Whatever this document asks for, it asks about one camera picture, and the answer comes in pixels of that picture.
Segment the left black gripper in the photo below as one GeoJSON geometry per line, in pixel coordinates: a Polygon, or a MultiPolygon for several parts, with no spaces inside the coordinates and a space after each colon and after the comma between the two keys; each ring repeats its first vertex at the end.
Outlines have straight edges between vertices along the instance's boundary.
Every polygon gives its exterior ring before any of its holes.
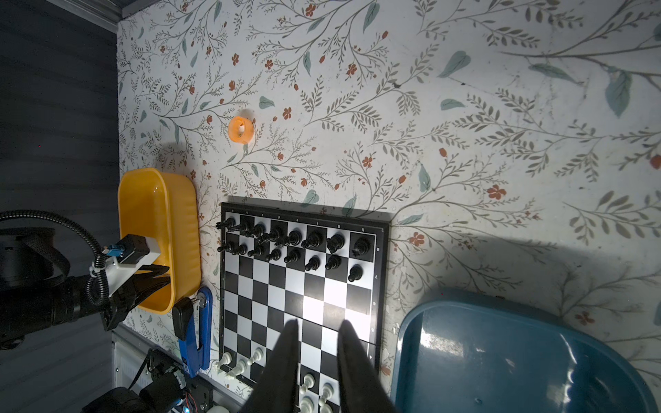
{"type": "Polygon", "coordinates": [[[116,328],[127,315],[142,304],[152,294],[170,284],[170,277],[166,273],[169,267],[162,265],[143,265],[138,272],[117,291],[110,295],[108,304],[102,312],[103,328],[111,331],[116,328]]]}

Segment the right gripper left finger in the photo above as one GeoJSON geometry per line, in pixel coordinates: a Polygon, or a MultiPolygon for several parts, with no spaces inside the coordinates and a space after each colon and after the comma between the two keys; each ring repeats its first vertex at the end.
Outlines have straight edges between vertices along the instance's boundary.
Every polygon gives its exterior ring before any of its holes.
{"type": "Polygon", "coordinates": [[[285,323],[263,375],[240,412],[294,412],[299,394],[299,325],[285,323]]]}

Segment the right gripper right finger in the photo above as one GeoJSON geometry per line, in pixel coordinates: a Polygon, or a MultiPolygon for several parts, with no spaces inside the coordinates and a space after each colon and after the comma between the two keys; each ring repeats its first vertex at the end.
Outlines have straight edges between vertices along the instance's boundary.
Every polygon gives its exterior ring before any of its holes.
{"type": "Polygon", "coordinates": [[[338,330],[337,369],[343,412],[396,412],[349,320],[338,330]]]}

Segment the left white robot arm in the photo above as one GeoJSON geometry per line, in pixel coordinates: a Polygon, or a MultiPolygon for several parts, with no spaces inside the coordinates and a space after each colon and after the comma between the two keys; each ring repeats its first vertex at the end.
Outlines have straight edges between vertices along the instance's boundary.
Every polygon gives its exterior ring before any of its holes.
{"type": "Polygon", "coordinates": [[[170,285],[169,266],[156,260],[153,237],[129,234],[103,247],[82,225],[56,213],[10,210],[3,221],[42,220],[48,227],[1,230],[1,348],[15,349],[27,335],[97,314],[115,329],[152,294],[170,285]],[[91,249],[87,275],[73,276],[70,261],[54,246],[56,225],[91,249]]]}

